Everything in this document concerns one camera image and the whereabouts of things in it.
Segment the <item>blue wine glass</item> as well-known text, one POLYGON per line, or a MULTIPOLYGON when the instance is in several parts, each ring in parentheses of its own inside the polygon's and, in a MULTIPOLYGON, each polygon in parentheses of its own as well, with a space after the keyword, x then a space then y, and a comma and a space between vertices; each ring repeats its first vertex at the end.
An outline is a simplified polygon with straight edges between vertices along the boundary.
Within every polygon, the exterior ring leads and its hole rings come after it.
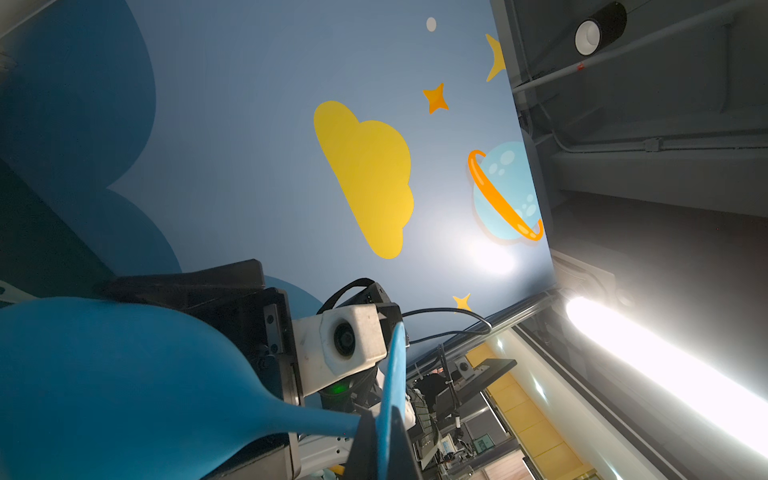
POLYGON ((5 479, 200 479, 272 434, 354 429, 315 410, 178 311, 67 297, 1 311, 5 479))

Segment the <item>aluminium right frame post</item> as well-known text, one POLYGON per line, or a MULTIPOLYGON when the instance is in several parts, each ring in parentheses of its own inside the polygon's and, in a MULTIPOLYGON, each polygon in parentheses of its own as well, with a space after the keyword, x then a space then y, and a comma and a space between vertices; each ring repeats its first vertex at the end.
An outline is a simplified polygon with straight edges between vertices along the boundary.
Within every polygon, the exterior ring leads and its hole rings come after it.
POLYGON ((414 380, 417 376, 424 376, 436 368, 442 358, 453 359, 468 352, 491 337, 544 312, 554 306, 561 298, 560 290, 551 288, 517 302, 489 317, 483 317, 477 312, 470 312, 458 307, 428 307, 403 313, 403 319, 419 315, 448 313, 473 319, 469 326, 462 329, 442 328, 437 333, 426 337, 411 339, 410 346, 440 339, 446 339, 446 341, 436 344, 427 354, 417 360, 410 361, 406 368, 406 379, 414 380))

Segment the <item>ceiling tube light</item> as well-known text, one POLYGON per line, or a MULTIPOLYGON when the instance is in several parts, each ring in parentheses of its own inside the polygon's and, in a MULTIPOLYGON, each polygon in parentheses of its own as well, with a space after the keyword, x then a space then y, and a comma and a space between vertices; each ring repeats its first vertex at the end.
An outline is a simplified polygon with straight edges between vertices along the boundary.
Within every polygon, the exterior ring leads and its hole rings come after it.
POLYGON ((618 312, 584 297, 566 301, 571 323, 734 440, 767 456, 767 401, 618 312))

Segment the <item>round ceiling spotlight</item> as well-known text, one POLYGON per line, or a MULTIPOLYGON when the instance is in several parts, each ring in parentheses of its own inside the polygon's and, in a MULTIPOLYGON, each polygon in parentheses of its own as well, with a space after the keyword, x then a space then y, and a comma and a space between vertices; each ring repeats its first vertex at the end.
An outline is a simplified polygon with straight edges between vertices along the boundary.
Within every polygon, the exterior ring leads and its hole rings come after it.
POLYGON ((576 51, 583 57, 596 54, 624 34, 627 21, 625 6, 609 2, 579 24, 574 35, 576 51))

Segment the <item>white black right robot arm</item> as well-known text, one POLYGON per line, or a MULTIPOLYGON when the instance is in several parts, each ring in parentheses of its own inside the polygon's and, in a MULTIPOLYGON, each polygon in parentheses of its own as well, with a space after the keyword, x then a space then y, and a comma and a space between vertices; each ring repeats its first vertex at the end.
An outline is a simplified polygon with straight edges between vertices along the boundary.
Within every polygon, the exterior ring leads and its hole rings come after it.
POLYGON ((300 479, 341 465, 347 479, 418 479, 408 428, 414 420, 403 358, 403 315, 368 278, 342 287, 325 302, 291 293, 244 260, 176 274, 122 276, 104 297, 188 314, 226 336, 265 388, 304 406, 319 395, 315 417, 341 413, 354 421, 345 434, 279 433, 251 442, 212 472, 215 479, 300 479))

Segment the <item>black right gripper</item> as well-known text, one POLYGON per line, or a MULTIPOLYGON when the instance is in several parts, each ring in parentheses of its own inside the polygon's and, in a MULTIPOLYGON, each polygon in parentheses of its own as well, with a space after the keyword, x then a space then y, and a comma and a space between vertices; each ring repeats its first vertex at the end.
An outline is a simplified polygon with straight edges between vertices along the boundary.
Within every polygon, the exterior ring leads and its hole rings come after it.
MULTIPOLYGON (((245 356, 265 388, 296 406, 303 401, 288 295, 266 285, 262 264, 245 260, 197 272, 116 277, 100 295, 180 311, 212 326, 245 356)), ((208 479, 295 479, 296 433, 270 435, 239 450, 208 479)))

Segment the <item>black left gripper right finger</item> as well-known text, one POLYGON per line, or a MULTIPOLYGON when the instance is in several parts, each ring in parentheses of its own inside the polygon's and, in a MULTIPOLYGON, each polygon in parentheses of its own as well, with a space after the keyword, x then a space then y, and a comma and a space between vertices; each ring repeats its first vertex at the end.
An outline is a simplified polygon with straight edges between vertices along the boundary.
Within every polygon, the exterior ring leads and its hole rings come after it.
POLYGON ((422 480, 421 470, 411 448, 410 438, 405 429, 401 412, 392 408, 390 422, 389 459, 387 480, 422 480))

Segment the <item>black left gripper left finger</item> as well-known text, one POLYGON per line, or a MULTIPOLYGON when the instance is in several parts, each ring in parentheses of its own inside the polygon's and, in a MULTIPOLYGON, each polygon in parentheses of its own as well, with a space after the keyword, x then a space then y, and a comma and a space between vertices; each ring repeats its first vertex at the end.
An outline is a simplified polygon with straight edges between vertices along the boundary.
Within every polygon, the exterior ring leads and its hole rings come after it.
POLYGON ((354 436, 345 463, 344 480, 376 480, 378 438, 376 418, 371 412, 364 413, 354 436))

